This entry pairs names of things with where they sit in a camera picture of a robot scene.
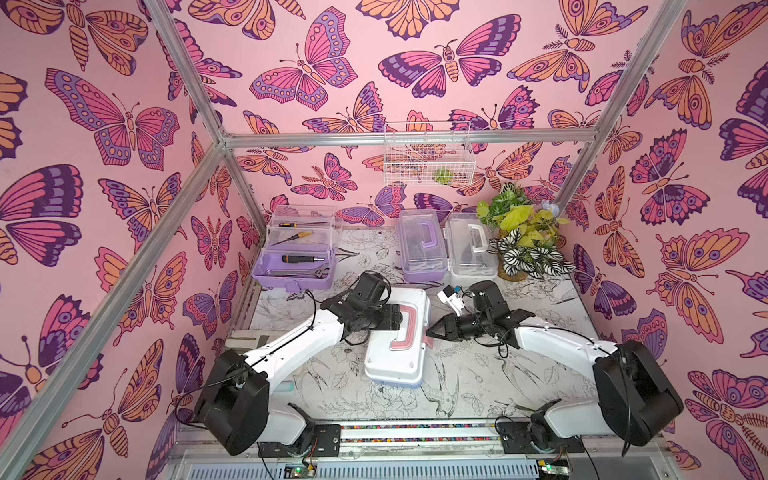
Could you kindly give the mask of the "purple toolbox clear lid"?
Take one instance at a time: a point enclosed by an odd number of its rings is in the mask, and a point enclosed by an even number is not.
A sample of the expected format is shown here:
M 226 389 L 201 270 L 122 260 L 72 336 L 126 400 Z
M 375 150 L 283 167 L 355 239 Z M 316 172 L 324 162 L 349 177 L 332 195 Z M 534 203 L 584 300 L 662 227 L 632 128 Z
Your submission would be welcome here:
M 441 282 L 448 270 L 445 240 L 435 210 L 407 209 L 396 223 L 406 283 Z

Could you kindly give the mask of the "potted leafy plant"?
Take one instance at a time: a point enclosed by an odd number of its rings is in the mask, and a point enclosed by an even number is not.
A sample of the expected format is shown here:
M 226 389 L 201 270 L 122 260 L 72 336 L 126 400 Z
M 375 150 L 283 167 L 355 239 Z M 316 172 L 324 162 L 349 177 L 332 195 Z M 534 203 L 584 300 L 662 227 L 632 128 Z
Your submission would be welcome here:
M 517 184 L 507 183 L 491 201 L 479 202 L 477 217 L 492 232 L 488 252 L 497 257 L 502 279 L 545 280 L 575 271 L 561 252 L 562 219 Z

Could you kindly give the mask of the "black orange screwdriver in purple box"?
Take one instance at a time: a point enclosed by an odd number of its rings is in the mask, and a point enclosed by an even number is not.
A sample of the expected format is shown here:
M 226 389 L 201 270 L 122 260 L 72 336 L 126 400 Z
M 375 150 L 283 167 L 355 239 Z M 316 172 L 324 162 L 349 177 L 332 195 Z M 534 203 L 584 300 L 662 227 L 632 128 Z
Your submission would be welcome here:
M 285 264 L 304 264 L 304 263 L 322 263 L 326 262 L 325 257 L 312 255 L 283 255 L 281 261 Z

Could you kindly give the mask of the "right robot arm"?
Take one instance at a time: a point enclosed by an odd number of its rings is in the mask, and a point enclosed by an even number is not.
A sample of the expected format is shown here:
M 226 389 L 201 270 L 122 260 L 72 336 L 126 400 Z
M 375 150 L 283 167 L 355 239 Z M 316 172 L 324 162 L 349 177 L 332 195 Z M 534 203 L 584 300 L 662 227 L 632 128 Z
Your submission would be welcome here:
M 593 397 L 552 400 L 531 413 L 527 432 L 539 452 L 551 452 L 573 437 L 609 434 L 641 447 L 684 410 L 660 364 L 639 341 L 593 339 L 527 310 L 513 310 L 490 280 L 465 291 L 446 286 L 437 297 L 452 311 L 428 328 L 429 337 L 461 342 L 488 336 L 495 346 L 548 357 L 594 383 Z

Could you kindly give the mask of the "white toolbox clear lid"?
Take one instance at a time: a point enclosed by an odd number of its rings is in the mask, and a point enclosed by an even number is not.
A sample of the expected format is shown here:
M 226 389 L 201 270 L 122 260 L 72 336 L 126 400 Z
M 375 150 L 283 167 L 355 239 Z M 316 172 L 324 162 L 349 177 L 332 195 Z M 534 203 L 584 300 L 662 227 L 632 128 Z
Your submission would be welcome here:
M 475 213 L 452 212 L 444 225 L 451 284 L 468 287 L 497 276 L 498 257 L 490 253 L 491 233 Z

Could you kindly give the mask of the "blue toolbox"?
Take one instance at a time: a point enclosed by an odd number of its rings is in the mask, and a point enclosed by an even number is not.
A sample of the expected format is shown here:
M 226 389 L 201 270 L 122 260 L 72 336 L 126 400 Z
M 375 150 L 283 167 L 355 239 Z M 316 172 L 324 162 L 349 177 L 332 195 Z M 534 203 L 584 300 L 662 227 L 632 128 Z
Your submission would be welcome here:
M 367 343 L 364 372 L 370 380 L 406 388 L 422 383 L 429 311 L 424 290 L 392 289 Z

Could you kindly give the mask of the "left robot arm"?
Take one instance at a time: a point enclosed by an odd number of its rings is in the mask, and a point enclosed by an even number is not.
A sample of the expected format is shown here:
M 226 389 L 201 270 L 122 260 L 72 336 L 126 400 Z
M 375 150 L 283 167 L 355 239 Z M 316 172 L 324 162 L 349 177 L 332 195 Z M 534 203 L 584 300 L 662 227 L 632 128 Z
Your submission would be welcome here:
M 225 351 L 201 387 L 194 420 L 231 456 L 256 444 L 305 454 L 316 442 L 316 421 L 293 403 L 277 406 L 273 393 L 304 363 L 350 334 L 398 330 L 403 315 L 391 294 L 384 276 L 365 271 L 347 290 L 315 301 L 310 318 L 283 336 L 242 354 Z

